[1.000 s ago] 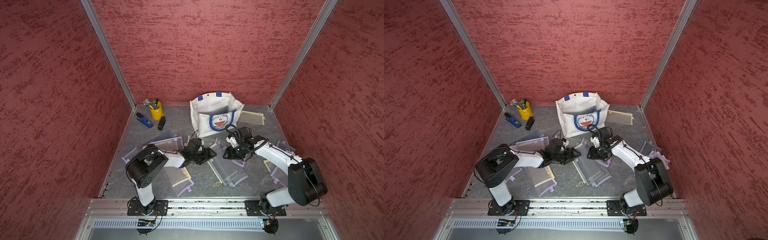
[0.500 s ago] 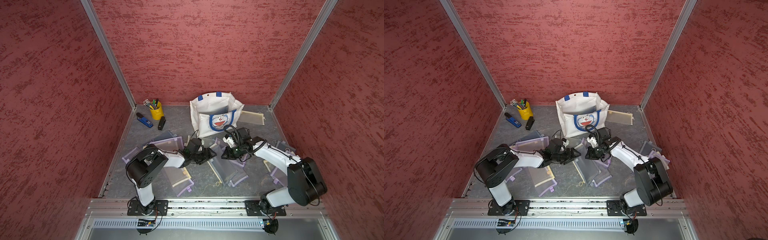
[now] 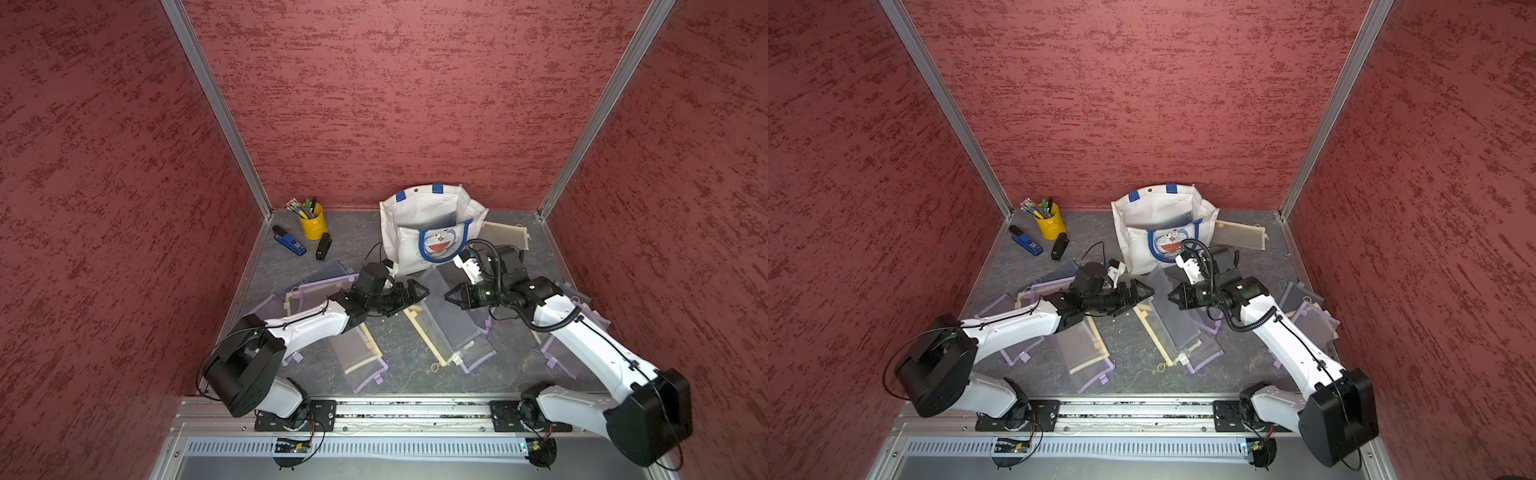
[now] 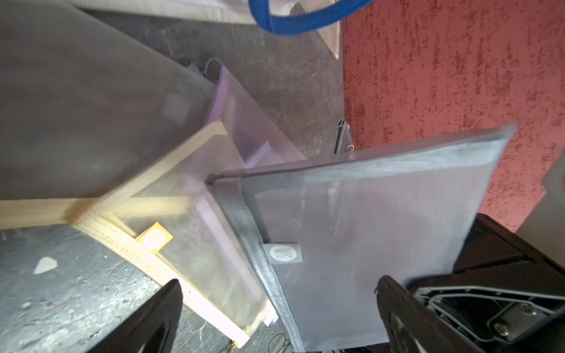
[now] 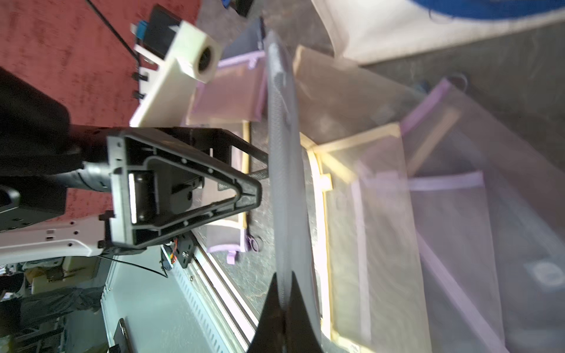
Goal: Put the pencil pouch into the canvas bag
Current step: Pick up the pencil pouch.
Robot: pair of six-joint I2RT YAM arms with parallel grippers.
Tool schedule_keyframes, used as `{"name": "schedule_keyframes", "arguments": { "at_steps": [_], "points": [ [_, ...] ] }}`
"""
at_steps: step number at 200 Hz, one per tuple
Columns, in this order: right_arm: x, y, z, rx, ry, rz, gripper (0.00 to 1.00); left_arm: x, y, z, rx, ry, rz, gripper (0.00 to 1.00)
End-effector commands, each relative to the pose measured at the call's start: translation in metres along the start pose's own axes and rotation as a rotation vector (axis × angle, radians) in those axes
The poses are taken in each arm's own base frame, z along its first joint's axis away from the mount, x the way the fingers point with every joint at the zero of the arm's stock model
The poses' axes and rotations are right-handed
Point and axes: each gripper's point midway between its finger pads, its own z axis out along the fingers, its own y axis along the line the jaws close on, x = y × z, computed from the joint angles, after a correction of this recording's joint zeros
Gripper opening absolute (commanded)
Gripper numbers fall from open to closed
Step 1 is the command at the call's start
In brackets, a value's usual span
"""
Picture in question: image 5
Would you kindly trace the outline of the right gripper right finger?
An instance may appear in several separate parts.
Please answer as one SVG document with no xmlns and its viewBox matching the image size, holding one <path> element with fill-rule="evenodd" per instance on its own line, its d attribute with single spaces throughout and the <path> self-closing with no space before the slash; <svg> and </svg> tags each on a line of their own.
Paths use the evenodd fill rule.
<svg viewBox="0 0 565 353">
<path fill-rule="evenodd" d="M 298 282 L 292 283 L 285 312 L 285 348 L 290 353 L 322 353 L 323 349 L 311 326 Z"/>
</svg>

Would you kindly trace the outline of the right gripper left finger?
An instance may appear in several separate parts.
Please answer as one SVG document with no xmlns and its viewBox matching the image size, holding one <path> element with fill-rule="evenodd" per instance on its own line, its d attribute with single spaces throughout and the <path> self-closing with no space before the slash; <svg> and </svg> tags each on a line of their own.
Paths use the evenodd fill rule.
<svg viewBox="0 0 565 353">
<path fill-rule="evenodd" d="M 277 274 L 274 274 L 247 353 L 281 353 L 285 343 L 283 328 L 284 314 L 279 302 Z"/>
</svg>

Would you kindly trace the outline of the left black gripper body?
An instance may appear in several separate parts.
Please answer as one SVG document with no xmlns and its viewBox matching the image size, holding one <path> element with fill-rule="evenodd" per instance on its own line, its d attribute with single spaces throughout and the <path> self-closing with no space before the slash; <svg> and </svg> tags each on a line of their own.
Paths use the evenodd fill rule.
<svg viewBox="0 0 565 353">
<path fill-rule="evenodd" d="M 260 179 L 232 166 L 232 150 L 268 162 L 268 155 L 226 129 L 127 128 L 107 136 L 118 247 L 145 249 L 258 207 Z"/>
</svg>

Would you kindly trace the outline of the dark grey mesh pouch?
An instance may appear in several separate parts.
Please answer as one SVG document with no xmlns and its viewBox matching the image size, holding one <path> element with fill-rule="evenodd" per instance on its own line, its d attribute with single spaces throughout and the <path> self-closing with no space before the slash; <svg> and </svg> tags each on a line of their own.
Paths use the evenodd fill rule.
<svg viewBox="0 0 565 353">
<path fill-rule="evenodd" d="M 265 42 L 268 73 L 269 182 L 280 307 L 285 321 L 292 283 L 298 282 L 321 345 L 321 318 L 300 143 L 297 91 L 291 60 L 280 36 Z"/>
</svg>

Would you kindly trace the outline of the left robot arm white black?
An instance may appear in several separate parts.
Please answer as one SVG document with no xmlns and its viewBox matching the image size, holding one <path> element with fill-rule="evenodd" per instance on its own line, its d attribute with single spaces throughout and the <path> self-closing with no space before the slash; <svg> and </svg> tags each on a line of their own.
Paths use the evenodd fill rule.
<svg viewBox="0 0 565 353">
<path fill-rule="evenodd" d="M 138 254 L 256 209 L 264 151 L 226 129 L 98 127 L 1 72 L 1 261 Z"/>
</svg>

